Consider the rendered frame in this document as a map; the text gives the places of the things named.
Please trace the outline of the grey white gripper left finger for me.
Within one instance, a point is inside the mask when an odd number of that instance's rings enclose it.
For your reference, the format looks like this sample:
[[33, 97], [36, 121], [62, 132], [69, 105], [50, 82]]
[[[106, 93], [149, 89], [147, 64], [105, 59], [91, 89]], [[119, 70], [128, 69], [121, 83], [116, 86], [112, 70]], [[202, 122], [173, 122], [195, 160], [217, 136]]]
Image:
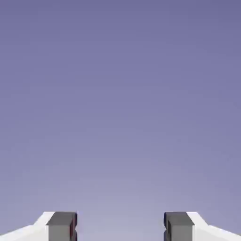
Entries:
[[78, 241], [78, 213], [45, 211], [32, 225], [0, 235], [0, 241]]

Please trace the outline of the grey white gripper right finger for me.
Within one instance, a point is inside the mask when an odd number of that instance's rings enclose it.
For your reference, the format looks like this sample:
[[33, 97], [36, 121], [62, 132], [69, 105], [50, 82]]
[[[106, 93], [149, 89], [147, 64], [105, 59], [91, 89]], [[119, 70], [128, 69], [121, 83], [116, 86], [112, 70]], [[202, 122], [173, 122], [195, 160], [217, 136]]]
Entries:
[[241, 241], [241, 235], [212, 226], [198, 212], [164, 212], [163, 241]]

